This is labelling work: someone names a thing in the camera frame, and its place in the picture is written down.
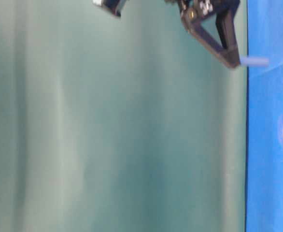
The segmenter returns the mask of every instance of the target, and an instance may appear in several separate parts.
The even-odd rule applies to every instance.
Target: teal curtain
[[[1,232],[243,232],[245,139],[246,69],[176,6],[0,0]]]

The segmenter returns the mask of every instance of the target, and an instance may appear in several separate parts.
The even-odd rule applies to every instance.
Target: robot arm
[[[93,0],[93,3],[120,17],[126,1]],[[234,29],[234,17],[240,0],[165,0],[165,2],[178,3],[184,28],[223,64],[229,68],[236,68],[241,64]],[[216,15],[220,43],[201,25],[204,20],[214,15]]]

